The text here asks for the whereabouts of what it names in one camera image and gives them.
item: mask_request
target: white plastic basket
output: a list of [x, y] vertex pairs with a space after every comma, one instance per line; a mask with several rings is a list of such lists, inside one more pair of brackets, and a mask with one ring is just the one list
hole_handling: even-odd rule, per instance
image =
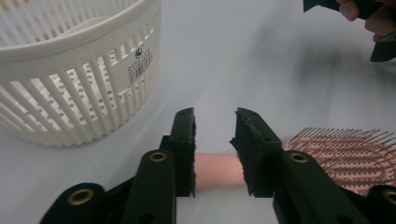
[[161, 0], [0, 0], [0, 125], [44, 146], [116, 130], [159, 73]]

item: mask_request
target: person's hand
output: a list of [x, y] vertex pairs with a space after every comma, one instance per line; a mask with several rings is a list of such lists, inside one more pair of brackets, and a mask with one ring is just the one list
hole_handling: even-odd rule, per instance
[[[336, 0], [340, 4], [341, 14], [349, 21], [354, 21], [359, 16], [359, 9], [355, 0]], [[384, 35], [396, 31], [396, 0], [380, 0], [384, 3], [365, 23], [365, 28], [374, 33], [376, 42]]]

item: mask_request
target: hair brush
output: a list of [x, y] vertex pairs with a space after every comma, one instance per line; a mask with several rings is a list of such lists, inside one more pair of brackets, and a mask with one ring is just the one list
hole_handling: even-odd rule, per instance
[[380, 130], [304, 128], [284, 149], [311, 155], [337, 185], [365, 196], [374, 185], [396, 187], [395, 139]]

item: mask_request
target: basket slot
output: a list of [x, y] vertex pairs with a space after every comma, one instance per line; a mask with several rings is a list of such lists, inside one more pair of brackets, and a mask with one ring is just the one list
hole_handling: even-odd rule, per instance
[[29, 130], [26, 125], [20, 123], [12, 114], [7, 112], [6, 115], [2, 114], [4, 112], [3, 105], [0, 104], [0, 124], [5, 130], [17, 135], [18, 137], [32, 141], [33, 143], [39, 143], [39, 138]]
[[154, 32], [155, 21], [157, 20], [157, 18], [158, 18], [158, 15], [156, 14], [155, 17], [151, 18], [151, 20], [150, 20], [150, 24], [149, 24], [149, 27], [150, 27], [150, 31], [149, 32], [150, 33]]
[[145, 85], [147, 86], [148, 89], [148, 94], [153, 90], [154, 88], [154, 81], [153, 77], [154, 76], [154, 66], [151, 66], [148, 69], [148, 76], [145, 78]]
[[70, 128], [75, 127], [78, 132], [84, 136], [84, 138], [88, 139], [89, 136], [84, 132], [82, 129], [82, 126], [76, 117], [75, 113], [73, 110], [70, 108], [69, 104], [66, 102], [64, 97], [69, 97], [64, 93], [64, 91], [59, 91], [56, 85], [54, 84], [53, 80], [59, 79], [58, 75], [52, 75], [51, 77], [42, 77], [41, 81], [43, 85], [47, 88], [49, 91], [49, 94], [53, 97], [53, 99], [56, 101], [56, 103], [59, 105], [59, 109], [62, 110], [65, 113], [67, 118], [69, 119], [69, 126]]
[[85, 7], [83, 7], [82, 5], [81, 5], [81, 2], [84, 2], [84, 1], [76, 1], [77, 2], [77, 7], [73, 7], [73, 8], [78, 8], [79, 9], [79, 16], [81, 17], [81, 20], [82, 21], [85, 21], [85, 20], [87, 20], [87, 16], [85, 15], [85, 13], [86, 13], [86, 8]]
[[151, 77], [152, 75], [152, 66], [150, 66], [147, 70], [146, 70], [146, 74], [143, 75], [142, 80], [140, 81], [141, 83], [141, 88], [143, 88], [143, 93], [145, 93], [145, 95], [143, 96], [143, 99], [146, 100], [146, 98], [149, 96], [149, 77]]
[[116, 96], [116, 97], [119, 97], [120, 98], [120, 103], [122, 103], [122, 104], [124, 104], [125, 103], [125, 93], [124, 94], [122, 94], [122, 95], [119, 95], [119, 96]]
[[73, 0], [68, 0], [67, 2], [69, 7], [64, 8], [64, 11], [71, 9], [70, 11], [73, 14], [74, 22], [76, 23], [76, 25], [79, 25], [80, 23], [82, 23], [82, 18], [80, 17], [80, 15], [78, 15], [78, 6], [75, 6]]
[[93, 112], [93, 114], [91, 115], [92, 118], [94, 118], [95, 116], [101, 121], [103, 128], [105, 129], [106, 133], [110, 133], [110, 127], [108, 126], [104, 115], [106, 114], [106, 109], [103, 105], [100, 105], [103, 103], [103, 99], [97, 99], [98, 97], [98, 93], [99, 90], [97, 90], [97, 84], [96, 81], [94, 80], [94, 78], [92, 78], [92, 80], [94, 81], [94, 83], [90, 80], [90, 77], [92, 76], [92, 70], [91, 69], [91, 65], [89, 63], [85, 63], [83, 65], [85, 73], [86, 73], [86, 77], [83, 76], [83, 80], [81, 80], [81, 83], [84, 81], [86, 82], [86, 85], [90, 85], [89, 88], [87, 88], [86, 93], [88, 96], [88, 99], [90, 100], [91, 103], [91, 108], [90, 111]]
[[95, 111], [95, 114], [96, 114], [96, 115], [94, 115], [94, 114], [89, 114], [90, 112], [88, 112], [87, 109], [86, 109], [87, 106], [84, 106], [84, 110], [88, 112], [88, 117], [86, 117], [85, 113], [81, 113], [81, 114], [83, 114], [84, 119], [87, 120], [88, 123], [89, 123], [90, 125], [92, 125], [92, 126], [94, 125], [93, 122], [92, 122], [92, 120], [93, 120], [93, 119], [96, 119], [96, 116], [97, 116], [98, 118], [100, 118], [100, 120], [101, 120], [101, 122], [100, 122], [100, 123], [101, 123], [101, 126], [98, 127], [98, 128], [94, 128], [95, 131], [98, 132], [98, 133], [96, 134], [97, 137], [100, 137], [101, 134], [99, 134], [99, 132], [100, 132], [100, 133], [103, 133], [104, 130], [106, 130], [106, 132], [109, 132], [108, 127], [106, 126], [105, 121], [103, 120], [103, 114], [102, 114], [102, 111], [101, 111], [100, 106], [99, 106], [99, 104], [98, 104], [98, 100], [96, 99], [96, 96], [95, 96], [95, 93], [94, 93], [93, 90], [92, 90], [92, 86], [91, 86], [91, 84], [90, 84], [90, 81], [88, 80], [88, 78], [87, 78], [87, 76], [86, 76], [86, 73], [85, 73], [85, 71], [83, 70], [82, 66], [77, 66], [77, 67], [76, 67], [76, 72], [77, 72], [77, 75], [78, 75], [78, 79], [80, 80], [80, 83], [82, 84], [81, 86], [82, 86], [82, 88], [83, 88], [83, 89], [80, 89], [80, 90], [84, 90], [84, 91], [86, 92], [86, 94], [87, 94], [87, 96], [88, 96], [88, 99], [90, 100], [90, 103], [91, 103], [91, 105], [93, 106], [93, 110]]
[[21, 84], [47, 112], [47, 120], [53, 125], [54, 129], [56, 131], [60, 131], [61, 129], [65, 130], [65, 134], [59, 135], [63, 139], [64, 144], [67, 145], [67, 142], [71, 140], [77, 141], [78, 139], [71, 133], [67, 124], [63, 120], [64, 114], [62, 112], [57, 112], [54, 109], [54, 107], [57, 108], [58, 105], [53, 100], [46, 99], [44, 95], [36, 88], [36, 85], [34, 85], [31, 81], [22, 81]]
[[134, 113], [134, 111], [133, 111], [133, 109], [134, 109], [133, 103], [132, 103], [131, 99], [128, 97], [130, 95], [130, 92], [131, 92], [131, 89], [129, 89], [127, 92], [125, 92], [123, 94], [124, 99], [125, 99], [125, 104], [126, 104], [126, 113], [129, 116], [131, 116]]
[[73, 23], [73, 20], [72, 20], [72, 17], [70, 16], [69, 11], [66, 10], [67, 7], [66, 7], [66, 5], [64, 4], [64, 1], [61, 1], [61, 9], [62, 9], [62, 11], [64, 12], [64, 15], [66, 16], [66, 21], [67, 21], [66, 24], [67, 24], [67, 26], [68, 26], [68, 29], [71, 29], [72, 27], [75, 26], [75, 24]]
[[113, 5], [112, 4], [102, 4], [102, 6], [105, 8], [105, 15], [113, 15], [114, 10], [113, 10]]
[[148, 87], [149, 87], [150, 91], [152, 91], [154, 89], [155, 83], [157, 81], [157, 77], [155, 77], [155, 69], [154, 69], [154, 67], [151, 68], [150, 73], [152, 75], [150, 75], [150, 77], [148, 79]]
[[42, 12], [41, 12], [42, 9], [41, 8], [43, 8], [43, 7], [42, 6], [38, 7], [37, 6], [38, 3], [39, 3], [39, 1], [35, 1], [34, 4], [31, 4], [32, 8], [35, 11], [35, 14], [37, 15], [38, 20], [41, 23], [42, 29], [44, 29], [44, 31], [45, 31], [46, 39], [51, 39], [51, 38], [54, 37], [54, 35], [52, 34], [52, 31], [51, 31], [50, 26], [48, 24], [49, 19], [45, 18], [45, 16], [42, 14]]
[[57, 20], [55, 19], [55, 18], [57, 18], [57, 17], [54, 17], [54, 16], [52, 15], [52, 12], [51, 12], [51, 10], [50, 10], [50, 8], [49, 8], [49, 5], [50, 5], [50, 4], [53, 5], [53, 2], [54, 2], [54, 1], [47, 1], [46, 3], [42, 4], [42, 6], [43, 6], [43, 8], [44, 8], [44, 10], [45, 10], [45, 12], [46, 12], [48, 18], [49, 18], [49, 22], [50, 22], [51, 27], [52, 27], [51, 30], [52, 30], [52, 32], [55, 33], [54, 36], [58, 36], [58, 35], [60, 35], [60, 34], [62, 33], [62, 31], [59, 29], [58, 22], [57, 22]]
[[32, 141], [33, 143], [38, 143], [36, 139], [34, 139], [30, 134], [22, 131], [20, 127], [18, 127], [15, 123], [13, 123], [11, 120], [9, 120], [6, 116], [0, 113], [0, 126], [4, 129], [9, 131], [12, 134], [15, 134], [16, 136], [20, 138], [25, 138], [28, 139], [29, 141]]
[[92, 14], [93, 14], [95, 17], [101, 17], [101, 16], [103, 16], [102, 11], [99, 11], [98, 4], [92, 4], [92, 5], [90, 6], [90, 8], [92, 9]]
[[[30, 0], [23, 0], [23, 3], [28, 3]], [[12, 5], [14, 7], [19, 7], [21, 4], [18, 2], [18, 0], [12, 0], [11, 2], [7, 2], [7, 0], [1, 0], [0, 1], [0, 7], [4, 11], [9, 11], [9, 6]]]
[[102, 94], [102, 102], [100, 102], [103, 105], [100, 105], [100, 108], [103, 113], [107, 113], [111, 121], [113, 123], [113, 127], [117, 127], [119, 124], [118, 117], [115, 115], [114, 110], [112, 108], [112, 104], [110, 102], [110, 97], [112, 94], [111, 88], [107, 89], [106, 84], [105, 84], [105, 78], [107, 77], [107, 72], [106, 68], [103, 63], [103, 58], [98, 58], [96, 62], [90, 62], [91, 69], [93, 76], [96, 81], [96, 85], [99, 89], [99, 92]]
[[139, 32], [139, 45], [141, 43], [143, 43], [143, 41], [145, 41], [145, 39], [146, 39], [145, 30], [141, 29]]
[[120, 5], [121, 5], [122, 8], [125, 9], [125, 8], [128, 7], [128, 1], [127, 0], [124, 0], [124, 1], [120, 0]]
[[14, 45], [14, 43], [11, 40], [11, 38], [9, 38], [8, 34], [3, 29], [0, 29], [0, 37], [6, 42], [7, 46], [13, 46]]
[[100, 134], [98, 133], [97, 130], [95, 130], [92, 126], [92, 119], [90, 116], [89, 111], [86, 109], [86, 106], [82, 102], [82, 100], [79, 97], [78, 90], [76, 89], [75, 85], [73, 84], [71, 78], [69, 77], [68, 73], [71, 71], [76, 72], [74, 69], [68, 70], [67, 73], [60, 73], [58, 76], [61, 79], [62, 83], [66, 87], [68, 93], [70, 94], [71, 100], [74, 102], [73, 104], [69, 105], [71, 107], [76, 106], [79, 110], [79, 113], [82, 115], [78, 120], [82, 125], [84, 125], [86, 122], [89, 124], [90, 129], [92, 132], [95, 134], [96, 137], [100, 137]]
[[61, 33], [64, 33], [64, 32], [67, 30], [67, 26], [66, 26], [67, 21], [64, 20], [64, 17], [63, 17], [63, 16], [60, 16], [60, 15], [62, 15], [62, 14], [61, 14], [61, 11], [59, 10], [59, 5], [55, 5], [55, 4], [56, 4], [55, 1], [49, 1], [49, 3], [44, 4], [44, 5], [47, 6], [47, 5], [49, 5], [49, 4], [50, 4], [50, 5], [52, 6], [52, 8], [54, 9], [55, 15], [58, 15], [58, 16], [56, 17], [56, 19], [59, 20], [59, 23], [61, 24], [61, 27], [62, 27], [62, 31], [60, 30], [60, 34], [61, 34]]
[[114, 6], [115, 4], [107, 4], [106, 8], [108, 10], [107, 15], [114, 15], [114, 13], [117, 13], [117, 10]]
[[115, 50], [111, 50], [109, 53], [110, 55], [110, 61], [111, 61], [111, 65], [114, 65], [118, 62], [117, 58], [116, 58], [116, 52]]
[[[111, 60], [110, 60], [109, 54], [105, 54], [105, 55], [103, 56], [103, 61], [104, 61], [104, 63], [105, 63], [105, 67], [106, 67], [108, 79], [109, 79], [109, 82], [110, 82], [111, 90], [115, 90], [115, 89], [116, 89], [116, 88], [115, 88], [115, 84], [114, 84], [115, 81], [114, 81], [114, 76], [113, 76], [113, 74], [112, 74], [112, 66], [111, 66]], [[114, 100], [115, 100], [115, 102], [116, 102], [116, 108], [121, 108], [121, 106], [120, 106], [120, 98], [119, 98], [119, 97], [115, 97]], [[119, 113], [120, 113], [121, 119], [122, 119], [122, 120], [125, 120], [126, 117], [125, 117], [124, 113], [122, 113], [122, 110], [119, 109], [118, 111], [119, 111]]]
[[20, 12], [17, 11], [17, 9], [14, 7], [14, 4], [9, 5], [10, 12], [14, 15], [14, 18], [18, 22], [18, 25], [22, 28], [24, 31], [24, 35], [27, 36], [28, 40], [30, 43], [35, 43], [40, 40], [44, 40], [44, 36], [42, 35], [41, 31], [38, 29], [37, 24], [35, 23], [34, 18], [32, 15], [29, 13], [29, 11], [26, 8], [26, 5], [24, 3], [21, 4], [21, 8], [23, 10], [24, 16], [26, 16], [27, 20], [21, 18]]
[[35, 117], [35, 121], [39, 123], [39, 131], [49, 135], [50, 141], [53, 140], [55, 146], [60, 146], [60, 143], [62, 143], [63, 139], [58, 134], [56, 134], [56, 129], [52, 126], [53, 124], [50, 122], [51, 118], [45, 118], [43, 116], [42, 109], [37, 109], [37, 107], [39, 107], [39, 103], [36, 103], [34, 99], [31, 99], [30, 102], [26, 100], [26, 98], [21, 94], [20, 91], [20, 89], [23, 88], [21, 83], [12, 82], [8, 85], [5, 85], [4, 88], [17, 100], [18, 103], [20, 103], [29, 113], [31, 113]]
[[136, 35], [132, 36], [132, 46], [134, 46], [134, 49], [136, 49], [139, 46], [139, 39], [137, 38]]
[[98, 17], [108, 15], [106, 4], [94, 4], [94, 9]]
[[135, 110], [138, 110], [140, 108], [140, 93], [139, 93], [139, 88], [137, 87], [136, 82], [134, 83], [133, 86], [131, 86], [131, 94], [134, 99], [134, 108]]
[[81, 8], [86, 8], [87, 10], [86, 10], [86, 12], [87, 12], [87, 14], [88, 14], [88, 16], [87, 16], [87, 19], [90, 19], [90, 18], [93, 18], [93, 7], [92, 6], [89, 6], [89, 1], [78, 1], [78, 3], [82, 3], [83, 5], [84, 5], [84, 7], [81, 7]]
[[[51, 139], [49, 139], [49, 138], [44, 139], [40, 136], [40, 135], [43, 135], [43, 133], [44, 133], [44, 131], [41, 128], [41, 124], [37, 124], [32, 119], [30, 119], [28, 116], [26, 116], [27, 112], [22, 112], [21, 108], [14, 104], [14, 102], [16, 102], [16, 101], [15, 100], [11, 101], [11, 99], [12, 98], [8, 98], [4, 94], [0, 93], [0, 101], [6, 108], [6, 110], [3, 108], [3, 111], [1, 111], [1, 113], [4, 114], [5, 116], [7, 116], [8, 119], [10, 119], [12, 122], [14, 122], [18, 127], [20, 127], [22, 130], [24, 130], [26, 133], [31, 133], [31, 134], [34, 134], [35, 132], [39, 133], [35, 137], [37, 139], [39, 139], [40, 142], [43, 142], [46, 145], [53, 144], [53, 142], [50, 141]], [[34, 111], [34, 115], [39, 116], [39, 117], [41, 116], [37, 111], [36, 112]]]
[[23, 35], [12, 25], [11, 20], [8, 18], [7, 13], [2, 9], [0, 11], [0, 18], [3, 20], [3, 22], [8, 26], [9, 31], [12, 33], [11, 39], [15, 39], [16, 43], [15, 44], [26, 44], [25, 40], [23, 39]]
[[122, 60], [121, 49], [116, 48], [116, 49], [114, 49], [114, 51], [115, 51], [115, 55], [116, 55], [116, 61], [114, 63], [118, 63], [119, 61]]
[[149, 23], [146, 24], [146, 37], [149, 37], [149, 35], [151, 34], [151, 26]]
[[128, 40], [124, 43], [124, 54], [122, 55], [122, 58], [126, 57], [128, 54], [130, 54], [132, 52], [132, 46], [131, 46], [131, 42]]
[[118, 12], [121, 12], [121, 11], [122, 11], [120, 1], [116, 0], [116, 1], [114, 1], [114, 4], [112, 4], [112, 5], [113, 5], [114, 7], [113, 7], [113, 13], [112, 13], [111, 15], [115, 15], [115, 14], [117, 14]]
[[145, 98], [146, 98], [144, 89], [142, 87], [142, 81], [141, 81], [141, 80], [143, 80], [143, 77], [144, 77], [143, 75], [144, 74], [142, 74], [142, 76], [140, 76], [140, 78], [139, 78], [140, 80], [138, 79], [136, 81], [136, 85], [134, 86], [135, 94], [138, 96], [138, 99], [139, 99], [139, 102], [138, 102], [139, 108], [143, 104], [143, 102], [145, 102]]

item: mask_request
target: black object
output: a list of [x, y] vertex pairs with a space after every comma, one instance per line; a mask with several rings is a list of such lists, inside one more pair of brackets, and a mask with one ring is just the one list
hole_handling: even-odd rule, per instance
[[279, 223], [395, 223], [396, 188], [373, 187], [367, 198], [342, 189], [308, 154], [284, 151], [256, 112], [238, 108], [236, 115], [231, 143], [242, 162], [248, 191], [255, 197], [274, 197]]
[[[255, 197], [274, 197], [282, 224], [393, 224], [396, 188], [375, 186], [367, 197], [336, 186], [315, 160], [284, 151], [259, 114], [236, 111], [235, 138], [247, 189]], [[193, 109], [177, 112], [160, 149], [146, 153], [136, 176], [105, 191], [79, 184], [55, 201], [41, 224], [175, 224], [176, 197], [194, 194]]]
[[[384, 4], [375, 0], [356, 0], [359, 9], [359, 18], [367, 20]], [[339, 11], [340, 5], [335, 0], [304, 0], [304, 12], [315, 6], [322, 6]], [[396, 32], [383, 37], [375, 43], [371, 61], [386, 62], [396, 57]]]
[[177, 112], [170, 135], [146, 153], [135, 177], [107, 192], [76, 185], [55, 201], [41, 224], [174, 224], [176, 197], [195, 191], [193, 108]]

